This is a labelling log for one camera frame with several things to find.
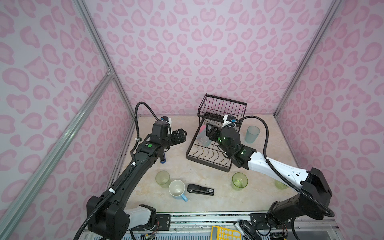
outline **blue mug handle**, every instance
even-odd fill
[[[182,198],[184,201],[188,202],[188,198],[187,198],[184,194],[181,195],[181,198]]]

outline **dish rack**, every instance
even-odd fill
[[[200,124],[188,147],[186,158],[224,172],[229,172],[232,161],[224,157],[218,144],[212,141],[208,147],[205,147],[196,140],[196,137],[202,125],[210,123],[221,127],[224,123],[224,115],[228,114],[234,116],[236,119],[240,119],[244,117],[246,108],[247,103],[205,94],[197,112]],[[237,132],[240,132],[241,125],[238,124],[234,128]]]

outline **mug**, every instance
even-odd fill
[[[185,184],[181,180],[174,180],[169,185],[169,193],[175,199],[183,199],[184,201],[188,201],[188,198],[184,195],[185,192]]]

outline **marble tabletop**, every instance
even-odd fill
[[[257,116],[264,119],[269,128],[268,157],[297,167],[273,115],[259,114]],[[199,126],[199,117],[172,116],[171,118],[172,129],[183,128],[187,132],[187,141],[172,146],[166,152],[166,163],[162,164],[160,160],[157,160],[144,174],[132,192],[126,209],[135,208],[139,204],[146,204],[156,208],[157,212],[261,211],[268,210],[274,201],[282,201],[296,194],[290,188],[284,190],[276,188],[275,180],[269,176],[244,168],[237,168],[234,164],[229,172],[224,172],[186,159],[185,153]],[[151,133],[154,121],[153,116],[139,117],[139,130],[142,138]],[[252,144],[244,141],[247,128],[250,125],[260,128],[260,135]],[[256,119],[244,120],[240,137],[243,144],[262,151],[265,140],[263,124]],[[134,142],[133,137],[129,150],[133,147]],[[130,161],[131,156],[127,154],[122,169],[125,169]],[[192,183],[213,188],[215,195],[207,196],[186,192],[188,202],[174,199],[168,189],[161,188],[155,181],[156,174],[161,170],[168,171],[171,180],[179,179],[186,186]],[[231,186],[232,175],[236,172],[242,172],[248,178],[248,185],[241,191],[235,191]]]

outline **yellow calculator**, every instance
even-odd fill
[[[212,226],[211,240],[241,240],[241,234],[236,230]]]

